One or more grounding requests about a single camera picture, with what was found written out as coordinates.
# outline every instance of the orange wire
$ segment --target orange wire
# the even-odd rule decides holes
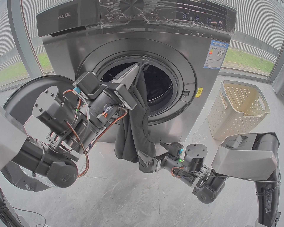
[[[173,170],[174,170],[174,169],[184,169],[184,167],[177,167],[177,166],[174,166],[174,167],[172,168],[172,170],[171,170],[172,176],[177,177],[177,178],[181,178],[181,176],[177,176],[177,175],[175,175],[175,174],[173,173]]]
[[[70,91],[73,91],[73,89],[67,90],[67,91],[63,92],[63,94],[66,94],[66,93],[68,93]]]
[[[73,91],[73,89],[69,89],[69,90],[63,92],[63,96],[64,96],[66,93],[71,92],[71,91]],[[80,106],[81,106],[81,99],[79,99],[79,102],[78,102],[78,105],[77,105],[76,109],[79,109]]]
[[[99,139],[100,137],[111,127],[113,126],[117,121],[119,121],[120,119],[122,119],[123,117],[126,116],[126,114],[128,113],[127,109],[124,109],[125,110],[125,113],[123,115],[121,115],[120,117],[118,117],[117,119],[115,119],[97,138],[96,140],[93,142],[93,144],[95,144]]]
[[[80,138],[79,138],[78,134],[75,132],[75,130],[73,129],[73,127],[69,124],[69,122],[66,122],[66,123],[69,126],[69,128],[72,130],[72,132],[75,134],[75,136],[77,137],[78,141],[80,142]],[[77,176],[77,178],[80,178],[80,177],[84,176],[87,173],[87,171],[89,170],[89,163],[90,163],[89,162],[89,157],[88,157],[87,152],[86,152],[86,149],[85,149],[85,147],[84,147],[84,145],[82,143],[81,143],[81,147],[83,148],[84,154],[86,156],[86,168],[85,168],[85,170],[81,174],[79,174]]]

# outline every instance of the connector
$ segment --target connector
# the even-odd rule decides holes
[[[107,122],[107,119],[101,113],[97,116],[97,119],[103,124]]]
[[[81,89],[79,87],[75,87],[73,89],[73,91],[75,91],[76,93],[80,94],[81,93]]]

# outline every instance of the energy label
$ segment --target energy label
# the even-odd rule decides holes
[[[228,47],[228,43],[211,40],[204,68],[220,69]]]

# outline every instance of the glass wall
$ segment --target glass wall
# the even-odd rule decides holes
[[[284,40],[282,0],[216,0],[237,9],[223,68],[269,76]]]
[[[26,23],[33,48],[45,74],[53,73],[53,69],[47,57],[43,43],[38,37],[36,15],[49,7],[53,7],[63,2],[66,2],[66,0],[22,0],[24,22]]]
[[[29,77],[17,51],[10,29],[7,0],[0,0],[0,88]]]

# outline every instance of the laundry basket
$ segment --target laundry basket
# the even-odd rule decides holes
[[[249,133],[268,113],[267,101],[257,86],[224,80],[208,116],[211,134],[223,140]]]

